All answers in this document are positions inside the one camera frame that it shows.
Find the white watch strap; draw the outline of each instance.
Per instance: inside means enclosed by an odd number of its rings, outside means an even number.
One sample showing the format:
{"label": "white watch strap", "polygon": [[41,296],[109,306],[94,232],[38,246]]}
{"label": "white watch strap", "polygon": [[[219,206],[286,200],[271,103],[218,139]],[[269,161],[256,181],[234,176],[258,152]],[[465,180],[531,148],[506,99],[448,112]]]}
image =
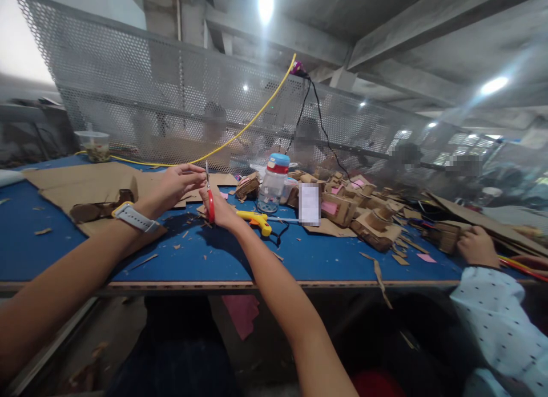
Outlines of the white watch strap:
{"label": "white watch strap", "polygon": [[158,222],[144,217],[129,203],[126,203],[122,207],[118,208],[114,212],[114,216],[138,229],[141,229],[145,233],[152,233],[160,226]]}

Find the scissors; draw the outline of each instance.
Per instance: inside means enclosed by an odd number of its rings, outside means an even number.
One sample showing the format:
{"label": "scissors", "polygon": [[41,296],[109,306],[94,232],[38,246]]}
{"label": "scissors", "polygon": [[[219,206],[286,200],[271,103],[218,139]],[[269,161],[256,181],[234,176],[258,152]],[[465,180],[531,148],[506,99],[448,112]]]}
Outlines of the scissors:
{"label": "scissors", "polygon": [[215,222],[215,206],[213,205],[213,192],[209,187],[209,166],[207,160],[205,161],[205,178],[207,180],[207,195],[209,196],[209,223]]}

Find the yellow glue gun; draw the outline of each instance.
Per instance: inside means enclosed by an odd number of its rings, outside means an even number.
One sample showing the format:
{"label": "yellow glue gun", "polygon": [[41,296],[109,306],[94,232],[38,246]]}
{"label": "yellow glue gun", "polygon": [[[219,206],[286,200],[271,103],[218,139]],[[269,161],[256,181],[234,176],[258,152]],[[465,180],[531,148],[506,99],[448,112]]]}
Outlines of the yellow glue gun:
{"label": "yellow glue gun", "polygon": [[268,224],[268,216],[266,214],[245,212],[243,210],[238,210],[236,214],[243,220],[249,220],[249,224],[259,226],[261,228],[261,234],[264,237],[268,237],[272,233],[272,227]]}

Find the perforated metal panel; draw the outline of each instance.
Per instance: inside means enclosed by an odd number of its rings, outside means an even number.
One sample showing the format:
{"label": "perforated metal panel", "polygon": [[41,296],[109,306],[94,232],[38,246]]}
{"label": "perforated metal panel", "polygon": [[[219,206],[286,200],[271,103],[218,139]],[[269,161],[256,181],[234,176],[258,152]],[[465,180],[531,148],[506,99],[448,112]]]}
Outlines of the perforated metal panel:
{"label": "perforated metal panel", "polygon": [[[116,154],[131,159],[174,164],[202,157],[237,134],[284,75],[49,0],[18,2],[74,129],[109,133]],[[339,169],[313,89],[296,130],[307,87],[290,76],[256,123],[209,158],[210,167],[245,173],[249,163],[264,163],[291,143],[288,154],[303,169]],[[348,171],[424,185],[448,156],[483,154],[493,145],[479,150],[479,138],[471,144],[468,133],[452,125],[429,128],[420,115],[374,101],[361,106],[357,95],[317,89],[324,129]],[[401,163],[411,143],[420,147],[422,167]]]}

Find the hand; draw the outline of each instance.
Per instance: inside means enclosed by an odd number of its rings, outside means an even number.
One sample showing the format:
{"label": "hand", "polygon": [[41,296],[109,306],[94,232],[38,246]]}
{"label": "hand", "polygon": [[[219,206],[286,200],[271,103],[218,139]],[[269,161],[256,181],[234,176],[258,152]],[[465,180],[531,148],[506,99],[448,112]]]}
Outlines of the hand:
{"label": "hand", "polygon": [[[236,214],[236,209],[228,204],[228,202],[217,192],[213,192],[213,204],[215,206],[215,224],[224,229],[232,230],[234,227],[245,224],[245,221]],[[200,189],[200,196],[204,201],[206,211],[209,211],[209,194],[207,188]]]}
{"label": "hand", "polygon": [[457,247],[470,265],[500,268],[493,240],[479,226],[472,226],[470,230],[464,232]]}
{"label": "hand", "polygon": [[150,219],[157,219],[172,209],[192,190],[206,185],[206,170],[191,164],[169,167],[158,187],[135,204],[135,210]]}

